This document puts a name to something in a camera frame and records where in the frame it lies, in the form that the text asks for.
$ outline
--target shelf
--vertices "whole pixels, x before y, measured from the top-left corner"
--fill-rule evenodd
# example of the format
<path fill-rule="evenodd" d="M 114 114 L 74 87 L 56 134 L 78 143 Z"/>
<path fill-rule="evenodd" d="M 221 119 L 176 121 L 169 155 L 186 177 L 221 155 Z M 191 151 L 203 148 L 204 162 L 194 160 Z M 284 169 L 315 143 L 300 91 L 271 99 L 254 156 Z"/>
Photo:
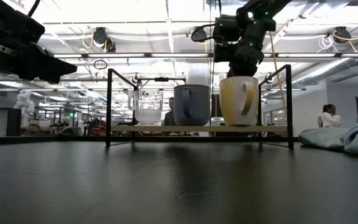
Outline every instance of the shelf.
<path fill-rule="evenodd" d="M 286 132 L 286 126 L 111 126 L 111 131 Z"/>

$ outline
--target black metal frame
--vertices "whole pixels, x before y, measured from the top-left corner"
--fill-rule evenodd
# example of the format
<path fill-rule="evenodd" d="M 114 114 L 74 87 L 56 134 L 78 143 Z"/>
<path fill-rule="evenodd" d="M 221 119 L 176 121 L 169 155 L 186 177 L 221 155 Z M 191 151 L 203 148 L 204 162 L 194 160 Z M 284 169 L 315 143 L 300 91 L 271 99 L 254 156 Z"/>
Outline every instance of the black metal frame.
<path fill-rule="evenodd" d="M 262 100 L 261 100 L 261 87 L 275 75 L 279 75 L 282 71 L 285 70 L 286 84 L 287 84 L 287 137 L 286 138 L 263 138 L 262 133 L 258 134 L 257 138 L 244 138 L 244 137 L 198 137 L 198 138 L 186 138 L 186 137 L 136 137 L 135 132 L 132 132 L 132 137 L 112 137 L 111 136 L 111 95 L 112 95 L 112 75 L 115 74 L 130 86 L 133 87 L 134 91 L 139 89 L 139 82 L 137 85 L 134 85 L 131 81 L 123 77 L 115 69 L 110 68 L 108 70 L 108 90 L 107 90 L 107 118 L 106 118 L 106 147 L 111 146 L 111 142 L 147 142 L 147 141 L 163 141 L 163 142 L 287 142 L 288 147 L 293 149 L 294 146 L 294 137 L 293 137 L 293 116 L 292 116 L 292 83 L 291 83 L 291 65 L 284 65 L 282 68 L 278 69 L 275 73 L 269 75 L 264 81 L 259 84 L 259 105 L 258 105 L 258 125 L 262 125 Z M 135 111 L 133 112 L 132 124 L 136 122 Z"/>

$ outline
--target metal rack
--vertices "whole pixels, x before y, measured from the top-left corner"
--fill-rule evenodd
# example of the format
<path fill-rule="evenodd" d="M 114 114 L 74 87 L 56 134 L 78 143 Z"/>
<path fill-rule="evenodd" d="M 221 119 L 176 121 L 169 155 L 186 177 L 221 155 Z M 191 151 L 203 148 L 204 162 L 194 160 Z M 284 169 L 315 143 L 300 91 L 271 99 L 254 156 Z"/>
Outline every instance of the metal rack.
<path fill-rule="evenodd" d="M 261 87 L 263 84 L 267 83 L 267 80 L 272 77 L 280 74 L 285 70 L 285 82 L 287 85 L 287 127 L 274 127 L 274 126 L 262 126 L 262 100 L 259 97 L 259 105 L 258 105 L 258 122 L 257 126 L 254 127 L 199 127 L 199 126 L 134 126 L 136 124 L 135 111 L 133 112 L 132 122 L 129 123 L 129 126 L 114 126 L 114 131 L 130 131 L 132 132 L 132 137 L 112 137 L 111 136 L 111 97 L 112 97 L 112 76 L 113 74 L 117 75 L 119 78 L 124 80 L 127 84 L 133 87 L 134 91 L 139 90 L 139 82 L 137 84 L 133 84 L 131 81 L 122 76 L 115 69 L 110 68 L 108 70 L 108 95 L 107 95 L 107 118 L 106 122 L 106 147 L 111 145 L 111 142 L 120 142 L 118 144 L 122 144 L 123 141 L 130 142 L 147 142 L 147 141 L 163 141 L 163 142 L 259 142 L 260 144 L 268 144 L 266 142 L 287 142 L 290 149 L 293 149 L 294 146 L 294 137 L 293 137 L 293 116 L 292 116 L 292 83 L 291 83 L 291 65 L 284 65 L 282 68 L 278 69 L 275 73 L 269 75 L 264 81 L 259 83 L 259 96 L 261 96 Z M 136 136 L 136 131 L 182 131 L 186 129 L 187 131 L 206 131 L 206 132 L 257 132 L 257 138 L 245 138 L 245 137 L 140 137 Z M 269 131 L 287 131 L 287 138 L 269 138 L 262 137 L 262 132 Z"/>

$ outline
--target cloth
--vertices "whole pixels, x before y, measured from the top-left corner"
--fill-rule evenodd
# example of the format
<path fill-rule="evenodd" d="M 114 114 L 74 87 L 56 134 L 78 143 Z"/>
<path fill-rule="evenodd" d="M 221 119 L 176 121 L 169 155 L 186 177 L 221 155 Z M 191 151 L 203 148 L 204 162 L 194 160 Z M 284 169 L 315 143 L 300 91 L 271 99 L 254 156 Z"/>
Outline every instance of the cloth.
<path fill-rule="evenodd" d="M 333 116 L 327 112 L 324 112 L 323 115 L 321 115 L 321 119 L 323 121 L 324 128 L 338 128 L 341 125 L 341 117 L 339 117 L 339 115 Z"/>
<path fill-rule="evenodd" d="M 173 110 L 171 110 L 165 114 L 164 122 L 162 123 L 162 126 L 177 126 L 177 124 L 175 123 L 175 117 L 173 115 Z"/>
<path fill-rule="evenodd" d="M 358 154 L 358 123 L 353 128 L 315 128 L 299 134 L 303 144 Z"/>

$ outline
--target white plush toy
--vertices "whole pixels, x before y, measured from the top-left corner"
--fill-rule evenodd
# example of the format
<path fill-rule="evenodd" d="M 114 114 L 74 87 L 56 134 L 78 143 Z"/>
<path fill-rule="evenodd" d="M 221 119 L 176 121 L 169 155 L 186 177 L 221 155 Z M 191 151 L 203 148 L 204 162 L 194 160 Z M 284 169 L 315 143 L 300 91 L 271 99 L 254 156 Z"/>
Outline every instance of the white plush toy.
<path fill-rule="evenodd" d="M 21 126 L 29 125 L 29 113 L 34 112 L 34 102 L 30 100 L 32 92 L 27 90 L 21 90 L 17 95 L 17 102 L 13 108 L 22 110 L 22 122 Z"/>

